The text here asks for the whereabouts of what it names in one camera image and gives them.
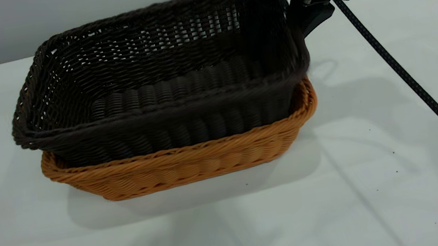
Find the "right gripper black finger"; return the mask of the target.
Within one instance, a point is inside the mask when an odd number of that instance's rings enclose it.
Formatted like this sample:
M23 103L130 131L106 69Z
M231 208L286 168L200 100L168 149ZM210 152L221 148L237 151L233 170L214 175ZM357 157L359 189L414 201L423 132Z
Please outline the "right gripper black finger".
M290 0L288 12L291 26L307 37L334 13L331 0Z
M254 61L278 49L286 29L286 0L244 0Z

